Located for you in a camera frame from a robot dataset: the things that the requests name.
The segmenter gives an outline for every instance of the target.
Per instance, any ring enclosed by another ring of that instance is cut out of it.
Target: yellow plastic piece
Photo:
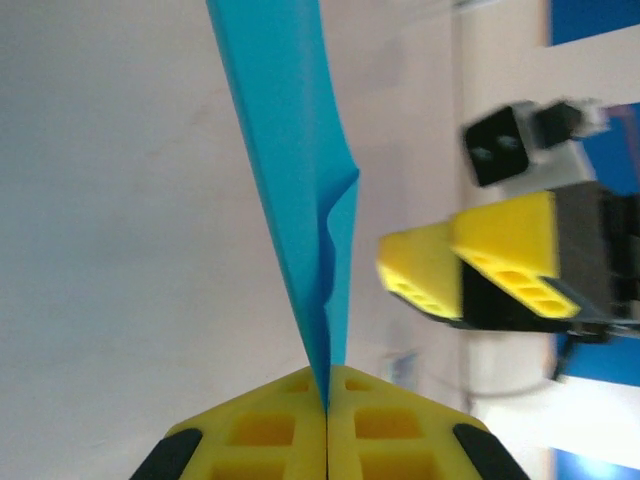
[[[452,429],[482,422],[349,367],[331,377],[331,480],[481,480]]]
[[[447,222],[382,237],[377,258],[382,284],[426,313],[459,320],[460,260],[449,243]]]
[[[559,278],[555,200],[538,192],[456,215],[452,248],[536,314],[575,316],[580,307],[541,277]]]
[[[202,440],[180,480],[326,480],[326,421],[311,368],[173,427]]]

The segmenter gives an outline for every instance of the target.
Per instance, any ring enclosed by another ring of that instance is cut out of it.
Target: blue paper fold
[[[358,169],[317,1],[209,0],[280,268],[325,408],[343,363]]]

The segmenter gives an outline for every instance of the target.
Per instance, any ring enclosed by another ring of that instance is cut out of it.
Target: white surface
[[[456,209],[450,19],[376,45],[360,13],[399,4],[330,3],[362,168],[349,363],[378,373],[409,338],[447,378],[455,332],[416,327],[373,264],[381,233]],[[0,477],[126,478],[173,423],[306,364],[209,17],[4,2],[0,44]]]
[[[466,121],[524,99],[546,103],[563,96],[594,97],[606,104],[640,100],[640,27],[547,48],[546,4],[504,0],[460,16]],[[475,188],[467,175],[464,181],[466,207],[500,198],[497,188]],[[551,366],[553,348],[545,335],[475,336],[470,346],[472,389],[490,394],[539,385]],[[583,382],[571,379],[553,397],[545,391],[520,398],[477,398],[475,411],[532,478],[549,478],[548,462],[540,470],[541,459],[549,458],[544,453],[548,447],[637,465],[640,404],[635,394]],[[593,428],[586,427],[587,419],[595,422]]]

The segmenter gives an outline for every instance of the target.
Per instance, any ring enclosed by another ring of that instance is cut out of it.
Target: yellow gripper pad
[[[451,222],[452,249],[540,317],[607,321],[605,193],[584,182],[467,210]]]
[[[176,425],[131,480],[496,478],[528,480],[479,420],[333,366],[328,416],[305,368]]]
[[[436,319],[459,321],[461,262],[448,222],[392,233],[378,245],[380,280],[391,293]]]
[[[179,423],[132,480],[326,478],[326,417],[307,367]]]

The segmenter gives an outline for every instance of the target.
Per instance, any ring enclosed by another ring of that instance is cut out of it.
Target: yellow foam block
[[[555,202],[538,192],[457,214],[452,249],[536,314],[569,318],[580,307],[543,277],[559,278]]]
[[[447,222],[382,237],[376,263],[384,287],[426,313],[459,319],[460,261],[449,242]]]
[[[326,421],[311,368],[173,427],[203,434],[180,480],[326,480]]]
[[[349,367],[331,376],[331,480],[481,480],[452,430],[479,420]]]

